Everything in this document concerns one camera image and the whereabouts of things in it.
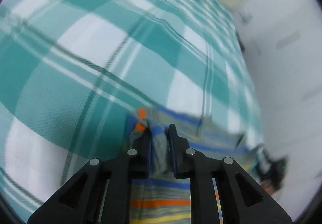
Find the multicolour striped knit sweater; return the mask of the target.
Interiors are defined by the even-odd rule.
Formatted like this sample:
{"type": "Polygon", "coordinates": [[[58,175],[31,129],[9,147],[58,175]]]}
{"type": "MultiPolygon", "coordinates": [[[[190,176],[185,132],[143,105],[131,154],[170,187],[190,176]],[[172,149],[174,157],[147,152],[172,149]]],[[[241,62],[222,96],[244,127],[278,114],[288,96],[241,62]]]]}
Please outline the multicolour striped knit sweater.
{"type": "Polygon", "coordinates": [[[217,126],[212,117],[197,117],[164,107],[138,109],[126,117],[124,135],[127,146],[148,130],[148,178],[133,181],[130,223],[190,223],[190,181],[173,175],[166,131],[175,124],[180,137],[190,147],[209,158],[232,157],[251,172],[254,154],[246,147],[244,133],[231,134],[217,126]]]}

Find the white wardrobe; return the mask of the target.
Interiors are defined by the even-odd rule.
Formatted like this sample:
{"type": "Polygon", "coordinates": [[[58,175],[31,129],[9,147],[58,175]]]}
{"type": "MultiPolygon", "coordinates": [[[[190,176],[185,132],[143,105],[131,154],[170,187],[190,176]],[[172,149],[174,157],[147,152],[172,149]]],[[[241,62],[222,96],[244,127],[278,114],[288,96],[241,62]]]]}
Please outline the white wardrobe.
{"type": "Polygon", "coordinates": [[[305,3],[270,27],[238,26],[268,151],[287,156],[275,198],[298,218],[321,185],[321,10],[305,3]]]}

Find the teal white plaid bedspread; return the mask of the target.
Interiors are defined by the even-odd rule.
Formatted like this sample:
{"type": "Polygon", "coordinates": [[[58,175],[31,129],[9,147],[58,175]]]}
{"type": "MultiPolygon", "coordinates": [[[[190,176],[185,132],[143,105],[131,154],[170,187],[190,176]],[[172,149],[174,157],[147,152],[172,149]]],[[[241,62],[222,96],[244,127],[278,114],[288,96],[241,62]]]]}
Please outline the teal white plaid bedspread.
{"type": "Polygon", "coordinates": [[[1,194],[20,219],[142,117],[252,171],[260,109],[219,0],[1,1],[1,194]]]}

